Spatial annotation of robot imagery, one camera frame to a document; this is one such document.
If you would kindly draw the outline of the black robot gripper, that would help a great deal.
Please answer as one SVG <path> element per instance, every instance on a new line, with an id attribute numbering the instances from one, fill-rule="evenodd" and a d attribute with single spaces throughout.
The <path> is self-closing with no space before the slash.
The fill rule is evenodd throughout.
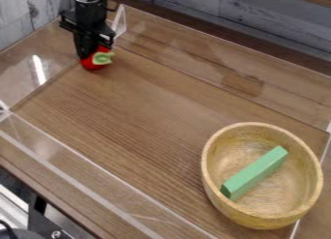
<path id="1" fill-rule="evenodd" d="M 61 12 L 60 27 L 73 34 L 76 54 L 85 59 L 101 45 L 112 50 L 114 32 L 105 21 L 85 23 L 76 18 L 74 11 Z"/>

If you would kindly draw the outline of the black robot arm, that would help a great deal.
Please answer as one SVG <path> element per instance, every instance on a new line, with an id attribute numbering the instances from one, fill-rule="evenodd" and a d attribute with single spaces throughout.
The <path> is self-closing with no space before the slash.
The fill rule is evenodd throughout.
<path id="1" fill-rule="evenodd" d="M 112 48 L 116 33 L 106 25 L 106 13 L 114 12 L 106 0 L 73 0 L 73 10 L 61 11 L 60 27 L 73 35 L 76 54 L 86 59 L 102 45 Z"/>

